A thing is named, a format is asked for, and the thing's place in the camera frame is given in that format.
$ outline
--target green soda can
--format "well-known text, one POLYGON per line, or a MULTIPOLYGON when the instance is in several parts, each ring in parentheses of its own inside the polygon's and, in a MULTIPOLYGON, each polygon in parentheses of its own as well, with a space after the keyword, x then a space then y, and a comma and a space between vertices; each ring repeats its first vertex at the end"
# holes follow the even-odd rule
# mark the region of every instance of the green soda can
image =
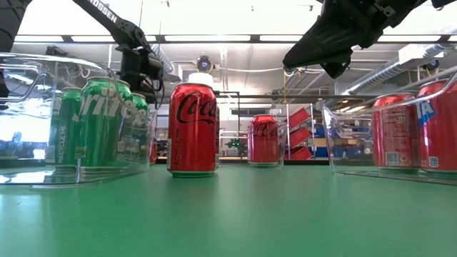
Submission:
POLYGON ((133 96, 130 92, 129 83, 122 80, 117 81, 117 91, 121 101, 119 97, 115 97, 110 103, 109 114, 112 115, 110 115, 110 126, 106 131, 109 140, 107 148, 110 152, 106 159, 106 165, 122 167, 126 165, 122 156, 125 151, 125 142, 122 141, 122 138, 126 133, 127 124, 131 124, 134 119, 132 111, 129 110, 129 107, 133 105, 133 96))
POLYGON ((46 148, 45 163, 54 165, 58 158, 57 144, 59 132, 59 112, 62 102, 62 93, 56 93, 52 104, 51 127, 49 129, 49 141, 46 148))
POLYGON ((79 139, 76 157, 80 158, 82 171, 109 171, 109 139, 112 120, 117 110, 112 99, 117 99, 114 81, 104 77, 91 77, 81 92, 79 109, 79 139))
POLYGON ((136 161, 140 163, 148 162, 148 114, 149 106, 146 103, 146 98, 141 94, 134 95, 134 108, 139 112, 135 115, 133 123, 133 137, 138 144, 138 156, 136 161))
POLYGON ((75 150, 79 134, 80 105, 81 89, 64 88, 59 112, 58 144, 56 146, 56 165, 61 168, 74 168, 76 165, 75 150))

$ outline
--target transparent container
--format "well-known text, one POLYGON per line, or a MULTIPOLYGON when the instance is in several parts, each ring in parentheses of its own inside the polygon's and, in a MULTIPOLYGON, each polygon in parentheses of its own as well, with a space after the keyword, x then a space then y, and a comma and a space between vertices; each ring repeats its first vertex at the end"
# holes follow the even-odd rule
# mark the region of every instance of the transparent container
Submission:
POLYGON ((284 163, 284 125, 273 115, 257 115, 248 125, 248 163, 256 167, 284 163))
POLYGON ((0 92, 0 183, 84 183, 149 167, 147 111, 110 69, 0 54, 0 92))
POLYGON ((331 170, 457 185, 456 77, 387 106, 352 113, 324 107, 331 170))

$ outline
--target green table surface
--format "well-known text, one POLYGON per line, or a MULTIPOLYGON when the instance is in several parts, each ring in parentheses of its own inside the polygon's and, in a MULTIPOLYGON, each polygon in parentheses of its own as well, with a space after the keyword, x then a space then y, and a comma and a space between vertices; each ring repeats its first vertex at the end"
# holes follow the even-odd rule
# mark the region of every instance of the green table surface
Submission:
POLYGON ((165 165, 93 186, 0 186, 0 256, 457 256, 457 187, 326 166, 165 165))

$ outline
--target coca-cola logo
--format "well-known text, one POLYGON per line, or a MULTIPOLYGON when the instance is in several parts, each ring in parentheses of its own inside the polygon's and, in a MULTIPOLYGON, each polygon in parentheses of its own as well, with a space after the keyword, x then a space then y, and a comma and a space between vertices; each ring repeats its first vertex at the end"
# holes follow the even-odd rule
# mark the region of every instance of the coca-cola logo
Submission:
POLYGON ((217 103, 211 100, 202 103, 202 99, 198 97, 200 95, 200 91, 193 91, 183 98, 183 101, 178 106, 178 113, 176 115, 179 123, 186 124, 204 121, 208 124, 214 124, 214 119, 211 119, 211 117, 216 117, 217 103), (189 120, 196 112, 200 114, 199 116, 202 119, 189 120))
POLYGON ((258 123, 253 126, 254 136, 278 136, 278 124, 258 123))

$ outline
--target green tabletop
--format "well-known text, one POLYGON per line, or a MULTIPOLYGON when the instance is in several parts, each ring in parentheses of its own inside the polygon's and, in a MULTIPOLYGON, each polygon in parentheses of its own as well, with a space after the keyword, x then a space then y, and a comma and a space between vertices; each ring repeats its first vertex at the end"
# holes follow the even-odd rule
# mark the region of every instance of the green tabletop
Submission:
POLYGON ((164 165, 93 186, 0 186, 0 256, 457 256, 457 187, 324 166, 164 165))

